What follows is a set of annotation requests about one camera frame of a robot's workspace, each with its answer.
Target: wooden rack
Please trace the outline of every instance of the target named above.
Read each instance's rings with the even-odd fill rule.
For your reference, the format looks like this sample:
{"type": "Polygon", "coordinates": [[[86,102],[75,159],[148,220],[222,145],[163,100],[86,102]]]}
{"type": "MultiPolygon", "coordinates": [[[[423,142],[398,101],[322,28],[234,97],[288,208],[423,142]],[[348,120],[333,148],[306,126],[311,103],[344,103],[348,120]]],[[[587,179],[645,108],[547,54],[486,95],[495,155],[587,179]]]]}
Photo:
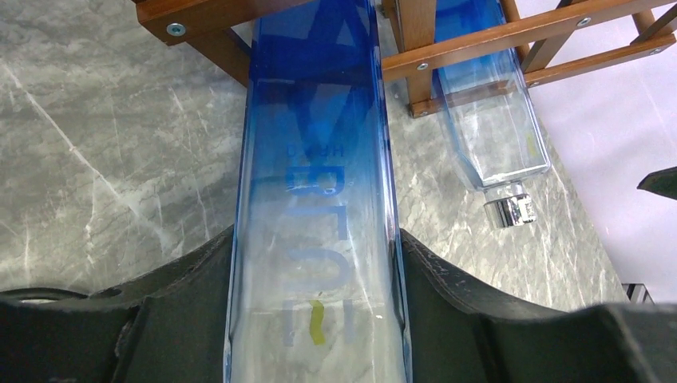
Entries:
{"type": "MultiPolygon", "coordinates": [[[[167,45],[187,42],[247,86],[248,47],[232,27],[310,0],[133,1],[139,23],[158,39],[167,45]]],[[[516,47],[527,85],[533,87],[661,53],[675,44],[677,4],[658,20],[651,12],[671,0],[561,0],[555,10],[528,18],[520,18],[515,0],[501,2],[507,24],[435,43],[436,0],[382,0],[399,51],[383,58],[383,79],[406,78],[412,116],[441,107],[439,100],[431,100],[431,70],[489,53],[516,47]],[[548,67],[576,30],[627,16],[638,33],[627,46],[548,67]]]]}

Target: yellow sticker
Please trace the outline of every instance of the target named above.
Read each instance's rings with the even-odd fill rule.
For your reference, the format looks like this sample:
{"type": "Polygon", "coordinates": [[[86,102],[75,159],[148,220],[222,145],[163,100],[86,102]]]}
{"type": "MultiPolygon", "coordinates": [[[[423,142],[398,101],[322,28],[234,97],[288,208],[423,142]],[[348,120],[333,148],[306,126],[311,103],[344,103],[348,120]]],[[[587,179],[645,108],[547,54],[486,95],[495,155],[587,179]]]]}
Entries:
{"type": "Polygon", "coordinates": [[[323,345],[326,340],[324,339],[324,333],[322,332],[322,320],[324,320],[324,305],[313,299],[310,301],[313,310],[311,311],[311,338],[313,338],[313,343],[315,345],[323,345]]]}

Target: bottle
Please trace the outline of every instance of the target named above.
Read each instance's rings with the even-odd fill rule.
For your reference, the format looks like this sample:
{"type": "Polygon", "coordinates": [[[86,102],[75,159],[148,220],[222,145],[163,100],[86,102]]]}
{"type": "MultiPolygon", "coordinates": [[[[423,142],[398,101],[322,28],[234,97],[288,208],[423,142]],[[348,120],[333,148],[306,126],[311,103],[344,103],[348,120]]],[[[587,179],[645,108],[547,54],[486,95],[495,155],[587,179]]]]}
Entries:
{"type": "MultiPolygon", "coordinates": [[[[438,0],[436,41],[505,23],[496,0],[438,0]]],[[[443,132],[454,170],[471,191],[484,192],[494,227],[536,219],[523,180],[546,172],[550,159],[515,49],[440,68],[436,96],[444,99],[443,132]]]]}
{"type": "Polygon", "coordinates": [[[228,382],[411,381],[376,33],[369,0],[255,26],[228,382]]]}

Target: white wall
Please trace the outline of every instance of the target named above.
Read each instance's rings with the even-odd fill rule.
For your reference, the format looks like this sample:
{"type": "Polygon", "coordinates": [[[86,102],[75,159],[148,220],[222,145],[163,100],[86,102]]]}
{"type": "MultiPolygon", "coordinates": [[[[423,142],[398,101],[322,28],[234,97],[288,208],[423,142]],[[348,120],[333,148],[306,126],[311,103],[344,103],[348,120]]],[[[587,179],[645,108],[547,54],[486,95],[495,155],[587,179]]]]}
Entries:
{"type": "MultiPolygon", "coordinates": [[[[522,17],[557,3],[517,0],[522,17]]],[[[669,8],[655,9],[656,18],[669,8]]],[[[589,27],[551,65],[636,35],[630,17],[589,27]]],[[[646,284],[656,302],[677,302],[677,201],[636,190],[648,173],[677,166],[677,47],[531,95],[621,280],[646,284]]]]}

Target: black object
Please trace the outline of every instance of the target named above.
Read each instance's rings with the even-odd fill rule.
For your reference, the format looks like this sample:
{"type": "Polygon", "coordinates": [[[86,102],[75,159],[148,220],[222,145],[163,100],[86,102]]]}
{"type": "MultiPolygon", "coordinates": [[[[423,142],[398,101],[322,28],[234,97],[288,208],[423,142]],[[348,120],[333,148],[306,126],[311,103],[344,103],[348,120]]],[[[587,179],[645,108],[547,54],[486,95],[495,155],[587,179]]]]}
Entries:
{"type": "Polygon", "coordinates": [[[677,199],[677,168],[650,173],[637,185],[637,188],[663,197],[677,199]]]}
{"type": "MultiPolygon", "coordinates": [[[[0,298],[0,381],[223,381],[232,234],[86,299],[0,298]]],[[[402,249],[415,383],[677,381],[675,306],[563,314],[402,249]]]]}

